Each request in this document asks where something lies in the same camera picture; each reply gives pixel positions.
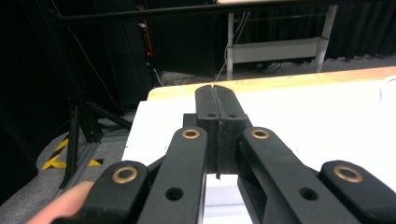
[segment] screw hole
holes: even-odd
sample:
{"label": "screw hole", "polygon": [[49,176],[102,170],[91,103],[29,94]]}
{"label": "screw hole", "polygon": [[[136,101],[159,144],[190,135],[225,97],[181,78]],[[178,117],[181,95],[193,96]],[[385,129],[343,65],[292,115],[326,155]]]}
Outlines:
{"label": "screw hole", "polygon": [[119,178],[127,178],[132,174],[131,170],[122,170],[119,172]]}
{"label": "screw hole", "polygon": [[177,201],[183,197],[183,190],[180,188],[171,188],[166,191],[165,196],[169,201]]}
{"label": "screw hole", "polygon": [[194,137],[195,136],[195,132],[186,132],[186,135],[188,137]]}
{"label": "screw hole", "polygon": [[309,188],[300,189],[300,195],[308,201],[317,201],[319,198],[317,193]]}
{"label": "screw hole", "polygon": [[340,172],[341,172],[341,174],[343,174],[345,176],[349,176],[351,178],[356,178],[358,176],[356,173],[353,173],[350,170],[341,170]]}

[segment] black curtain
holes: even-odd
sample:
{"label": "black curtain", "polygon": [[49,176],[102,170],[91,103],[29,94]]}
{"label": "black curtain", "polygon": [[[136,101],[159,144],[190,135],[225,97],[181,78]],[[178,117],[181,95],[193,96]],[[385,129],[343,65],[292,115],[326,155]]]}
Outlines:
{"label": "black curtain", "polygon": [[[147,0],[146,8],[206,5],[206,0]],[[212,77],[218,52],[219,15],[193,15],[148,20],[156,64],[160,71]]]}
{"label": "black curtain", "polygon": [[327,58],[388,55],[396,52],[396,1],[341,5]]}
{"label": "black curtain", "polygon": [[69,110],[19,1],[0,6],[0,64],[2,204],[35,177],[38,155],[67,130]]}
{"label": "black curtain", "polygon": [[[321,36],[327,10],[328,7],[284,7],[251,11],[238,43]],[[351,59],[366,54],[375,56],[396,52],[395,12],[396,1],[372,1],[338,6],[326,58]],[[237,13],[235,17],[236,29],[243,13]]]}

